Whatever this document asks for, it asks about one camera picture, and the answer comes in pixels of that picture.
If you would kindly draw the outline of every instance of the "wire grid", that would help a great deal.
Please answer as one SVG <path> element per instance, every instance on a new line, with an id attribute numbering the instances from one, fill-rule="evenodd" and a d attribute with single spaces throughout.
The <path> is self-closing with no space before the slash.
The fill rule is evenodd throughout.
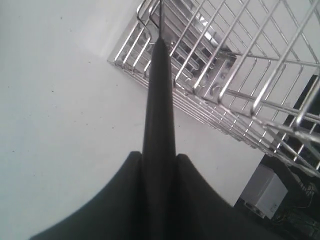
<path id="1" fill-rule="evenodd" d="M 320 137 L 314 131 L 320 116 L 308 112 L 320 88 L 319 77 L 294 108 L 320 66 L 315 37 L 320 37 L 319 0 L 198 1 L 164 1 L 174 105 L 319 177 Z M 133 27 L 110 60 L 146 88 L 158 7 L 158 0 L 141 3 Z M 306 122 L 310 129 L 304 128 Z"/>

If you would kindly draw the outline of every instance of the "white device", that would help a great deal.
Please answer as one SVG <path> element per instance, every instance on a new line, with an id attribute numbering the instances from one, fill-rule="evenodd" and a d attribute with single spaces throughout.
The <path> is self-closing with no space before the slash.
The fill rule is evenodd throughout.
<path id="1" fill-rule="evenodd" d="M 240 198 L 251 211 L 261 218 L 273 217 L 288 190 L 274 171 L 260 164 Z"/>

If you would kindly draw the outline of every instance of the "black object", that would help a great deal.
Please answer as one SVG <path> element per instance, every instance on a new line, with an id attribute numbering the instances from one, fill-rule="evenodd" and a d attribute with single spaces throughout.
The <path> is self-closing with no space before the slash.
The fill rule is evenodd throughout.
<path id="1" fill-rule="evenodd" d="M 160 20 L 160 34 L 163 26 Z M 131 152 L 96 197 L 32 240 L 170 239 L 278 238 L 231 208 L 187 156 L 176 156 L 171 64 L 160 35 L 151 59 L 142 155 Z"/>

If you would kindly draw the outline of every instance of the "metal wire rack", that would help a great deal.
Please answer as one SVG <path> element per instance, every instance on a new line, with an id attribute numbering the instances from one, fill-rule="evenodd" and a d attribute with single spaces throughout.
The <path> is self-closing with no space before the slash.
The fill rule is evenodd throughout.
<path id="1" fill-rule="evenodd" d="M 320 103 L 312 107 L 317 105 L 319 76 L 309 81 L 320 68 L 318 3 L 165 0 L 174 105 L 320 177 Z M 146 88 L 158 7 L 158 0 L 140 4 L 109 58 Z"/>

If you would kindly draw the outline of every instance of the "white floor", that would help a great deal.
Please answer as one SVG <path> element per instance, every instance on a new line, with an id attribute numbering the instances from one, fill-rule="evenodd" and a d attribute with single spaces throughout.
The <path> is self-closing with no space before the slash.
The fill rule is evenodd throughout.
<path id="1" fill-rule="evenodd" d="M 147 91 L 106 61 L 138 3 L 1 1 L 1 240 L 67 217 L 141 150 Z M 233 205 L 263 154 L 179 110 L 175 125 L 177 152 Z"/>

